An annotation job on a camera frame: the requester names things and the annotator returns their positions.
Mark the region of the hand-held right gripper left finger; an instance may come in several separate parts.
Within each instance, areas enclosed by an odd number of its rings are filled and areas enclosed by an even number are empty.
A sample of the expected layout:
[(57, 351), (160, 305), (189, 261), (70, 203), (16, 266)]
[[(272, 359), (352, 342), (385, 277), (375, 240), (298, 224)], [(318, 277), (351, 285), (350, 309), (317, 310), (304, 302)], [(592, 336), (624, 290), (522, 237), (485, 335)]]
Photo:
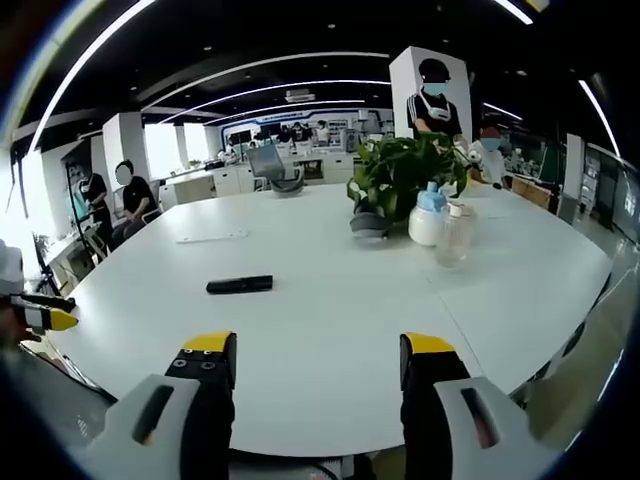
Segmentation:
[(87, 447), (94, 479), (227, 479), (235, 419), (237, 335), (188, 340), (164, 374), (111, 406)]

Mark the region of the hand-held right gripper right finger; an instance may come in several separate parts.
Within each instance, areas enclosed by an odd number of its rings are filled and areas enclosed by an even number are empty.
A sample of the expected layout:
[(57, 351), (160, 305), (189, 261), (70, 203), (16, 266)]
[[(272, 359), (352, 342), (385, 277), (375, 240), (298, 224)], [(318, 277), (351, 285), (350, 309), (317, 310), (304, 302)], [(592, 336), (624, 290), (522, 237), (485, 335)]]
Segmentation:
[(407, 479), (539, 479), (560, 455), (439, 337), (400, 335), (400, 385)]

